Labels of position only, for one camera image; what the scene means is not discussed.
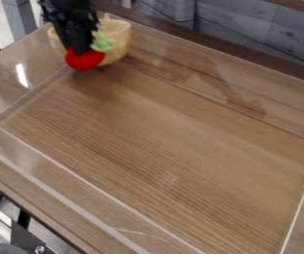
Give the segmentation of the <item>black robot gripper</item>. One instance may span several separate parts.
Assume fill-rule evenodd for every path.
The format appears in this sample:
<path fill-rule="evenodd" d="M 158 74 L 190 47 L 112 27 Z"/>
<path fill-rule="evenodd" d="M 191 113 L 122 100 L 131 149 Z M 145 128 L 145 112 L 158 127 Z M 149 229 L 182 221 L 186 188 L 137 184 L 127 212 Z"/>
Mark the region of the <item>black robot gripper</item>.
<path fill-rule="evenodd" d="M 100 23 L 91 0 L 39 0 L 44 19 L 55 26 L 64 47 L 84 54 Z"/>

